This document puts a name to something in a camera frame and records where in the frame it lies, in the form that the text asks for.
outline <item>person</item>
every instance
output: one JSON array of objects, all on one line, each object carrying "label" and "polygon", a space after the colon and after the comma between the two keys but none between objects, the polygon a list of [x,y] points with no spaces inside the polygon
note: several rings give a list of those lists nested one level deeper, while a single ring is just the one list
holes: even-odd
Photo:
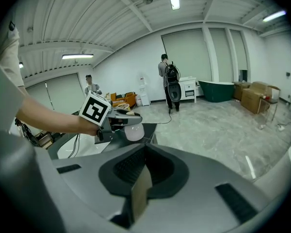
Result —
[{"label": "person", "polygon": [[[170,98],[169,93],[168,93],[168,82],[167,82],[167,76],[166,76],[166,68],[169,68],[168,66],[169,66],[168,56],[167,56],[167,54],[162,54],[162,62],[159,63],[159,75],[161,77],[163,77],[163,86],[164,86],[164,90],[165,90],[165,94],[166,94],[168,108],[172,109],[173,104],[172,104],[171,98]],[[180,105],[179,102],[175,102],[176,111],[179,111],[179,105]]]},{"label": "person", "polygon": [[86,96],[88,95],[89,91],[93,91],[93,92],[98,93],[100,91],[99,85],[96,83],[93,83],[92,75],[86,75],[85,78],[86,78],[86,82],[87,82],[87,87],[85,88]]},{"label": "person", "polygon": [[10,13],[0,26],[0,67],[24,95],[23,104],[16,118],[30,126],[49,132],[84,133],[95,136],[98,130],[96,124],[80,116],[50,110],[27,93],[19,69],[19,34],[11,18]]}]

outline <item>chair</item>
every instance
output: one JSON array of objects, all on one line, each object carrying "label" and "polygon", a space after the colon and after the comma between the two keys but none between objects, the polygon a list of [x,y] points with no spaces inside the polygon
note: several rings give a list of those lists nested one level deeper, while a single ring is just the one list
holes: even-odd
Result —
[{"label": "chair", "polygon": [[271,98],[269,98],[269,99],[266,99],[266,98],[263,98],[263,97],[260,98],[258,113],[259,113],[259,110],[260,110],[260,107],[261,107],[261,103],[262,102],[267,103],[270,106],[270,108],[269,108],[269,110],[267,112],[265,124],[267,122],[268,116],[269,116],[270,111],[271,111],[271,105],[275,104],[276,107],[275,107],[275,111],[274,111],[274,114],[273,114],[273,117],[272,117],[272,121],[273,121],[273,119],[275,117],[275,114],[276,114],[276,111],[277,111],[279,97],[280,97],[280,89],[278,87],[273,86],[273,85],[269,85],[268,87],[271,88],[272,90],[277,90],[278,93],[277,94],[274,94],[274,92],[272,91],[272,97]]}]

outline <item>ceiling beam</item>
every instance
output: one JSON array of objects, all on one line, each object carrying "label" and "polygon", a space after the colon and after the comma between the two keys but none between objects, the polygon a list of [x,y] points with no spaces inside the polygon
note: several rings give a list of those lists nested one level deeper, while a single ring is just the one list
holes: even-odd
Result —
[{"label": "ceiling beam", "polygon": [[208,16],[209,16],[210,11],[211,11],[211,8],[212,8],[212,5],[213,5],[214,2],[215,2],[215,0],[207,0],[206,6],[205,6],[205,9],[204,9],[204,12],[203,12],[203,17],[204,17],[203,23],[205,23],[207,21]]},{"label": "ceiling beam", "polygon": [[142,12],[134,5],[134,3],[131,0],[121,0],[128,8],[133,11],[136,16],[142,21],[142,23],[149,29],[150,32],[152,32],[152,27],[145,18],[145,16],[142,14]]},{"label": "ceiling beam", "polygon": [[103,52],[113,53],[114,50],[108,46],[88,43],[88,42],[77,42],[77,41],[51,41],[44,43],[37,43],[33,45],[27,45],[19,47],[18,54],[22,55],[32,51],[44,51],[44,50],[53,50],[53,49],[90,49],[90,50],[99,50]]},{"label": "ceiling beam", "polygon": [[282,27],[278,27],[278,28],[273,29],[273,30],[266,31],[266,32],[260,34],[259,36],[260,37],[267,37],[267,36],[270,36],[270,35],[273,35],[276,33],[282,33],[282,32],[289,31],[289,30],[291,30],[291,26],[282,26]]},{"label": "ceiling beam", "polygon": [[84,71],[91,70],[91,68],[92,68],[91,65],[57,68],[57,69],[49,70],[47,72],[31,75],[27,78],[24,78],[23,80],[24,80],[25,87],[28,88],[32,85],[44,82],[46,80],[55,79],[55,78],[65,76],[65,75],[75,74],[83,70]]},{"label": "ceiling beam", "polygon": [[267,9],[270,9],[271,7],[272,6],[270,2],[260,4],[258,7],[250,11],[247,15],[245,15],[242,18],[242,24],[246,24],[250,22],[251,20],[253,20],[254,18],[262,15]]}]

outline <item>backpack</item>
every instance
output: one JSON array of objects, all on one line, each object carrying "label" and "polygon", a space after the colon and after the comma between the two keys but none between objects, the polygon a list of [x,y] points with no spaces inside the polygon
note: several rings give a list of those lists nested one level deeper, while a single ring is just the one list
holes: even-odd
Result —
[{"label": "backpack", "polygon": [[173,61],[168,67],[166,66],[165,75],[168,83],[179,82],[179,72]]}]

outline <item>marble floor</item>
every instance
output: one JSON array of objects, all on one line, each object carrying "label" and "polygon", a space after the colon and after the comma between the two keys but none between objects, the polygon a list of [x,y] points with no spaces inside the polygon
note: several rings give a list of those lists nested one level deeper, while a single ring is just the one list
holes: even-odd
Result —
[{"label": "marble floor", "polygon": [[[165,102],[137,107],[145,123],[165,123],[170,120]],[[158,124],[158,144],[215,159],[243,177],[254,180],[268,172],[291,145],[291,124],[279,131],[278,123],[291,122],[291,112],[280,102],[273,122],[266,113],[255,115],[233,100],[211,103],[180,103],[180,111],[171,112],[172,121]]]}]

